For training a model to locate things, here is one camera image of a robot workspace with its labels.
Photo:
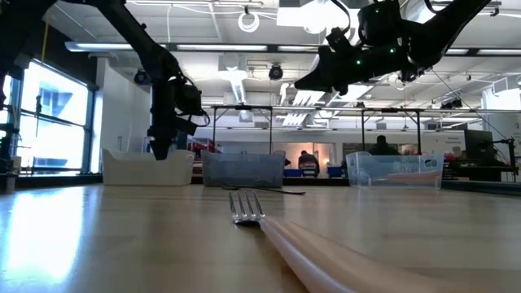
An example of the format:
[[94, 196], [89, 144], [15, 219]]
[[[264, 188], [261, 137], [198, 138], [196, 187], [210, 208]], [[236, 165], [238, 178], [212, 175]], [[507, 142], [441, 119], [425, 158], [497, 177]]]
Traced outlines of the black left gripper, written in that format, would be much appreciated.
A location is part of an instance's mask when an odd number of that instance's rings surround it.
[[176, 85], [176, 77], [152, 82], [151, 125], [147, 134], [154, 138], [150, 141], [150, 146], [156, 160], [167, 159], [170, 149], [175, 143], [173, 137], [178, 131], [174, 98]]

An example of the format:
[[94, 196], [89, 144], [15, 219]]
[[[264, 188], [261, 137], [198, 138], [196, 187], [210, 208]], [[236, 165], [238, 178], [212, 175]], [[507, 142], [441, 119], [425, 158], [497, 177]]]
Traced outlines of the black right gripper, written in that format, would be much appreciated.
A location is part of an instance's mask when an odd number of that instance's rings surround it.
[[328, 46], [319, 49], [309, 72], [296, 81], [298, 90], [346, 94], [353, 83], [409, 66], [405, 50], [396, 42], [363, 49], [352, 46], [340, 28], [333, 28], [326, 40]]

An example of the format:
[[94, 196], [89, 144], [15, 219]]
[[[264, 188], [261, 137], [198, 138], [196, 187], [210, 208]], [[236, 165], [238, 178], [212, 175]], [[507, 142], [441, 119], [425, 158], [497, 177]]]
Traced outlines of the grey translucent plastic bin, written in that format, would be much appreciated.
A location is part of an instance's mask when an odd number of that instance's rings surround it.
[[206, 186], [282, 187], [284, 151], [271, 154], [224, 154], [202, 151]]

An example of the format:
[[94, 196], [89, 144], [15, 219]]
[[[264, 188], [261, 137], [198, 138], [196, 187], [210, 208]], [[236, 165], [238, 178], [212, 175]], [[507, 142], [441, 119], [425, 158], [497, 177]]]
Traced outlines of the fork with beige handle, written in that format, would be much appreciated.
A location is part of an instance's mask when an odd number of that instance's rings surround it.
[[236, 226], [259, 228], [310, 293], [503, 293], [482, 280], [454, 282], [387, 265], [293, 221], [266, 216], [255, 191], [228, 190]]

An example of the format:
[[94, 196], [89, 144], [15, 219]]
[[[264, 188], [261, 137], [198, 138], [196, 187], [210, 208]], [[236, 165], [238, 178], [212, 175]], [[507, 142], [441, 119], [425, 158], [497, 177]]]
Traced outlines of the white plastic bin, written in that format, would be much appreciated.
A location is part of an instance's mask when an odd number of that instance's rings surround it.
[[103, 149], [103, 184], [109, 186], [186, 186], [190, 185], [195, 154], [175, 150], [165, 160], [152, 153], [120, 152]]

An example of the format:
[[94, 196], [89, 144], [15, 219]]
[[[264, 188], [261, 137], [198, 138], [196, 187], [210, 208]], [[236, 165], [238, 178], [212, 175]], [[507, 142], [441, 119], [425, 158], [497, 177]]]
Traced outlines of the person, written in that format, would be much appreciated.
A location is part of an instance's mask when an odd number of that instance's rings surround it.
[[317, 158], [309, 154], [307, 151], [302, 151], [298, 159], [298, 168], [302, 172], [303, 177], [317, 178], [320, 173], [320, 167]]
[[379, 135], [376, 139], [376, 143], [370, 148], [369, 153], [371, 155], [399, 155], [400, 153], [396, 148], [391, 147], [387, 143], [387, 139], [384, 135]]

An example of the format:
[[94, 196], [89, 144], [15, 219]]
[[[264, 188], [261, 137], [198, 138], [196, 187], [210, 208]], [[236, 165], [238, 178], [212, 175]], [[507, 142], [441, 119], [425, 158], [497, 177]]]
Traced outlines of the clear plastic bin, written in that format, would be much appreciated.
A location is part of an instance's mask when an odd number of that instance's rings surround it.
[[[355, 152], [346, 155], [348, 180], [358, 187], [400, 187], [427, 188], [438, 190], [444, 170], [444, 156], [433, 155], [371, 155], [369, 152]], [[434, 183], [414, 184], [388, 181], [391, 173], [426, 173], [437, 171], [441, 179]]]

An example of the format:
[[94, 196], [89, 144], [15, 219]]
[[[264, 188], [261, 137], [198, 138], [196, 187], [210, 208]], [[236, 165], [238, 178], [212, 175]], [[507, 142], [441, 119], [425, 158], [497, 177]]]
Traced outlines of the long ceiling light strip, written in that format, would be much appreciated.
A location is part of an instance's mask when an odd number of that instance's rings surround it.
[[[65, 47], [71, 52], [117, 52], [134, 51], [127, 43], [114, 42], [65, 42]], [[252, 52], [252, 53], [292, 53], [292, 54], [316, 54], [319, 45], [252, 45], [252, 44], [224, 44], [224, 43], [161, 43], [161, 47], [174, 52]]]

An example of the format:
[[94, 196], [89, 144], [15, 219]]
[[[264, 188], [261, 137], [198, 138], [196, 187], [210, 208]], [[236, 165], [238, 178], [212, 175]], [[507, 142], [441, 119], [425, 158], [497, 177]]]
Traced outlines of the large bright window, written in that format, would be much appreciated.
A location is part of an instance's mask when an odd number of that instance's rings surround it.
[[13, 124], [11, 154], [31, 174], [79, 173], [85, 169], [92, 91], [38, 61], [5, 77], [8, 108], [0, 123]]

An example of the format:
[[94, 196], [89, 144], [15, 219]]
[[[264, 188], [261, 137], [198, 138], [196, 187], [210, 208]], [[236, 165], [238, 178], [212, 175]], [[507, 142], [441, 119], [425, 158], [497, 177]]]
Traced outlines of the black table rail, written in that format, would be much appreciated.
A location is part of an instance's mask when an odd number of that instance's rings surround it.
[[227, 186], [227, 187], [266, 187], [282, 188], [285, 186], [350, 186], [349, 180], [345, 178], [314, 178], [314, 177], [276, 177], [273, 179], [240, 179], [240, 178], [206, 178], [193, 175], [191, 184], [202, 184], [205, 186]]

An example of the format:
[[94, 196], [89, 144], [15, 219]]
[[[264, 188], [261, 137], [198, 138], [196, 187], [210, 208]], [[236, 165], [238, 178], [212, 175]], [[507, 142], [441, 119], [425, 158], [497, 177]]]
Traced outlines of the black aluminium frame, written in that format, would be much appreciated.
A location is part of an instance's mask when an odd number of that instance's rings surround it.
[[442, 181], [441, 188], [490, 194], [521, 195], [521, 184], [498, 181]]
[[22, 176], [0, 174], [0, 192], [12, 189], [38, 189], [64, 186], [83, 186], [103, 182], [101, 174], [73, 176]]

